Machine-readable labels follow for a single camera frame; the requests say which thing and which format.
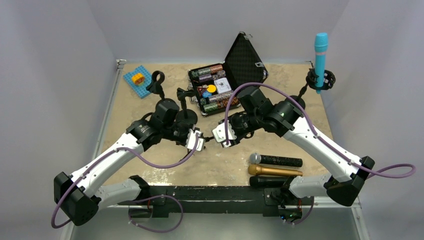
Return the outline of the silver-head black microphone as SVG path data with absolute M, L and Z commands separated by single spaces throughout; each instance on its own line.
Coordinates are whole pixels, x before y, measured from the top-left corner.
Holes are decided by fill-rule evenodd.
M 263 155 L 258 153 L 252 153 L 249 156 L 249 162 L 251 164 L 265 164 L 295 168 L 303 166 L 303 160 L 301 158 Z

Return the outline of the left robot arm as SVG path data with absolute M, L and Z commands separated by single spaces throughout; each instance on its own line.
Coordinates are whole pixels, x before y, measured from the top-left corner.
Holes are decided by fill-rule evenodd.
M 124 182 L 105 185 L 115 172 L 134 158 L 156 169 L 170 169 L 185 163 L 196 151 L 204 149 L 205 139 L 194 123 L 177 121 L 179 106 L 170 98 L 161 99 L 154 112 L 131 123 L 125 132 L 97 158 L 71 174 L 60 172 L 53 180 L 56 206 L 50 220 L 58 229 L 72 222 L 87 223 L 100 210 L 124 202 L 142 205 L 153 199 L 149 184 L 134 175 Z M 161 140 L 184 146 L 188 153 L 176 163 L 154 164 L 142 157 Z

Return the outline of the black round-base mic stand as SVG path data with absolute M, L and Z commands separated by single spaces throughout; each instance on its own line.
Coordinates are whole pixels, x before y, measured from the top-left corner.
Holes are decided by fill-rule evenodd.
M 162 71 L 156 70 L 151 74 L 151 83 L 146 89 L 155 95 L 159 95 L 160 100 L 155 105 L 155 114 L 159 117 L 164 118 L 175 118 L 180 110 L 177 103 L 171 99 L 165 97 L 165 92 L 162 87 L 162 83 L 165 80 L 165 74 Z

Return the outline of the black microphone orange end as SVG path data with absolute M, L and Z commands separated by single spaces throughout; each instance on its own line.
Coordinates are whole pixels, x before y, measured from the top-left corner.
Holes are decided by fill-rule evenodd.
M 253 188 L 280 188 L 285 184 L 289 184 L 294 178 L 286 176 L 251 176 L 249 185 Z

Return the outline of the black tripod mic stand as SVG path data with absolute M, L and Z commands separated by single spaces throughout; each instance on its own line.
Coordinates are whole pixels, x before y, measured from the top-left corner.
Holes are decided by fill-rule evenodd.
M 203 139 L 206 143 L 211 141 L 211 140 L 215 140 L 215 138 L 213 136 L 208 136 L 208 137 L 205 136 Z

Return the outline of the gold microphone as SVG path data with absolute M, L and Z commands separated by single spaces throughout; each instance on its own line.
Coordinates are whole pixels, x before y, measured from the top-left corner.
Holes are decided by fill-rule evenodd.
M 269 175 L 269 176 L 281 176 L 281 177 L 291 177 L 291 176 L 303 176 L 303 172 L 294 169 L 285 169 L 285 168 L 274 168 L 274 167 L 265 167 L 257 164 L 251 164 L 248 166 L 247 171 L 250 175 L 259 176 L 259 175 Z

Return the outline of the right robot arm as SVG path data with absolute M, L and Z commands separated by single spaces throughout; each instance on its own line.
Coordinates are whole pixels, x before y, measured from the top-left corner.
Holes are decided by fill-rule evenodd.
M 345 207 L 354 203 L 369 176 L 368 171 L 375 165 L 371 157 L 350 153 L 310 126 L 299 109 L 305 106 L 303 100 L 294 104 L 286 98 L 272 104 L 255 86 L 244 88 L 236 97 L 244 111 L 228 117 L 229 143 L 223 142 L 223 146 L 237 145 L 248 134 L 263 129 L 302 148 L 328 171 L 323 175 L 291 177 L 280 191 L 284 202 L 292 204 L 304 197 L 329 197 Z

